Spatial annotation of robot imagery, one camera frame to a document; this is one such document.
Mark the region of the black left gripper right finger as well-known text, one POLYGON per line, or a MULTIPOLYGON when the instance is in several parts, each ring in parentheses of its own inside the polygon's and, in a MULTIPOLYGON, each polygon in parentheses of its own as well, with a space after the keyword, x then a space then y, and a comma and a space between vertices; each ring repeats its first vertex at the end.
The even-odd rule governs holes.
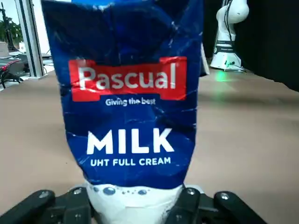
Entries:
POLYGON ((213 197, 185 187, 170 209, 168 224, 266 224, 238 195, 216 192, 213 197))

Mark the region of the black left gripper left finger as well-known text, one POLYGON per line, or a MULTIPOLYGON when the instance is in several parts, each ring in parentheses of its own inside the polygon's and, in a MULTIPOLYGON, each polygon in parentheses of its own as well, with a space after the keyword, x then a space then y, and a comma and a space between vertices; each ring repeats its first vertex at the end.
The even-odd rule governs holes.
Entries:
POLYGON ((93 209, 85 187, 56 196, 38 190, 0 216, 2 224, 90 224, 93 209))

